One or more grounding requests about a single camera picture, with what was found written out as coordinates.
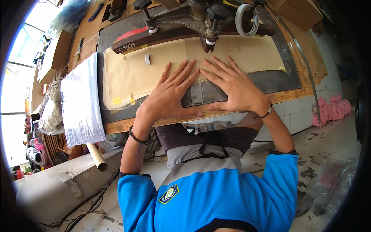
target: wooden table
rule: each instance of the wooden table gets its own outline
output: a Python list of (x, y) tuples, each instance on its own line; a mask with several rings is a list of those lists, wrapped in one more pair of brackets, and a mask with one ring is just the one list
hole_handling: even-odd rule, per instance
[[(137, 13), (138, 11), (135, 11), (132, 7), (132, 3), (134, 0), (128, 0), (127, 4), (127, 9), (122, 15), (120, 19), (123, 19), (125, 17), (128, 17), (130, 15), (133, 15)], [(158, 3), (153, 3), (150, 8), (152, 7), (157, 7), (160, 4)], [(103, 19), (103, 14), (104, 14), (104, 9), (100, 11), (100, 13), (97, 15), (97, 17), (92, 21), (92, 22), (87, 22), (87, 19), (94, 13), (94, 11), (97, 8), (97, 4), (91, 6), (84, 19), (82, 19), (80, 26), (78, 28), (76, 38), (74, 40), (73, 46), (72, 46), (72, 53), (71, 53), (71, 58), (70, 58), (70, 66), (69, 69), (72, 70), (75, 66), (77, 66), (79, 63), (81, 63), (84, 59), (89, 57), (91, 54), (97, 51), (97, 43), (98, 43), (98, 33), (101, 29), (106, 28), (107, 26), (111, 25), (112, 23), (109, 22), (108, 20), (102, 22)], [(301, 98), (301, 97), (306, 97), (313, 95), (313, 89), (311, 87), (311, 82), (308, 74), (308, 69), (304, 63), (303, 57), (299, 52), (299, 49), (295, 46), (295, 43), (293, 41), (293, 38), (289, 35), (289, 33), (284, 29), (284, 27), (279, 23), (276, 22), (277, 27), (281, 31), (288, 48), (291, 52), (292, 59), (295, 63), (296, 70), (298, 73), (298, 77), (300, 80), (301, 88), (298, 89), (292, 89), (292, 90), (287, 90), (287, 91), (280, 91), (280, 92), (273, 92), (267, 94), (273, 104), (280, 103), (280, 102), (285, 102), (285, 101), (290, 101), (293, 99)], [(78, 50), (78, 46), (80, 43), (81, 38), (85, 38), (84, 41), (86, 41), (85, 44), (83, 44), (81, 54), (80, 54), (80, 60), (76, 62), (76, 59), (74, 59), (74, 54)], [(323, 76), (314, 76), (314, 82), (315, 85), (318, 85)], [(224, 114), (229, 114), (230, 112), (225, 112), (225, 111), (206, 111), (204, 109), (207, 108), (206, 105), (199, 105), (195, 106), (198, 110), (204, 113), (204, 117), (215, 117), (218, 115), (224, 115)], [(193, 117), (185, 117), (185, 118), (174, 118), (170, 120), (159, 120), (155, 122), (154, 127), (161, 126), (161, 125), (168, 125), (168, 124), (173, 124), (177, 122), (186, 122), (186, 121), (192, 121), (194, 120)], [(119, 121), (114, 121), (110, 123), (104, 124), (105, 132), (106, 134), (112, 134), (112, 133), (118, 133), (118, 132), (124, 132), (128, 131), (129, 127), (133, 124), (134, 118), (129, 118), (129, 119), (124, 119), (124, 120), (119, 120)]]

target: hand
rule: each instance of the hand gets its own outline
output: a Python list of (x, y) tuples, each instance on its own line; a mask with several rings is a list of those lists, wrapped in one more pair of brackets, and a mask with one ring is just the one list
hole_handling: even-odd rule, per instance
[(269, 98), (240, 70), (230, 56), (227, 56), (227, 60), (229, 65), (224, 64), (215, 56), (212, 57), (215, 64), (207, 59), (203, 60), (214, 74), (203, 69), (200, 70), (201, 74), (228, 95), (226, 102), (212, 103), (207, 109), (231, 112), (253, 111), (259, 116), (264, 116), (270, 108)]
[(202, 116), (202, 113), (194, 108), (183, 108), (180, 100), (186, 90), (195, 82), (200, 70), (197, 68), (190, 75), (195, 60), (184, 60), (177, 70), (169, 76), (171, 62), (169, 62), (161, 75), (159, 82), (148, 98), (137, 110), (137, 118), (143, 119), (153, 125), (160, 119), (170, 119), (184, 116)]

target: cardboard tube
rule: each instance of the cardboard tube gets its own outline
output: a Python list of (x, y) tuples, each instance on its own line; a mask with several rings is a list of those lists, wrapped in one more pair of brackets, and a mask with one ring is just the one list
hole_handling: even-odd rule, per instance
[(95, 162), (96, 167), (99, 171), (107, 171), (108, 170), (108, 164), (103, 159), (102, 155), (99, 153), (96, 146), (92, 143), (87, 143), (86, 146), (89, 149), (90, 155), (93, 157), (93, 160)]

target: person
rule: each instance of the person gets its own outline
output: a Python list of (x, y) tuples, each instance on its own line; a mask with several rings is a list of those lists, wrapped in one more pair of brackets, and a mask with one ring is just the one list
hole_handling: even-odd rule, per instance
[[(169, 62), (149, 97), (137, 110), (122, 153), (118, 200), (129, 231), (288, 231), (296, 213), (298, 156), (284, 123), (262, 93), (238, 68), (212, 57), (211, 70), (191, 70), (184, 61), (169, 75)], [(160, 119), (202, 116), (180, 100), (201, 72), (227, 95), (207, 110), (254, 112), (255, 123), (220, 130), (212, 136), (189, 134), (181, 124), (155, 128), (171, 169), (156, 191), (150, 175), (140, 174), (152, 125)], [(240, 158), (265, 123), (276, 151), (266, 158), (262, 178), (242, 169)]]

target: shirt logo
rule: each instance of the shirt logo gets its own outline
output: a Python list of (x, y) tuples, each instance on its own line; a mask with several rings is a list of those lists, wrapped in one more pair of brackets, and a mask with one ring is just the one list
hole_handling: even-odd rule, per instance
[(159, 201), (162, 204), (166, 204), (169, 200), (171, 200), (176, 194), (179, 193), (178, 184), (174, 184), (168, 188), (168, 190), (162, 195)]

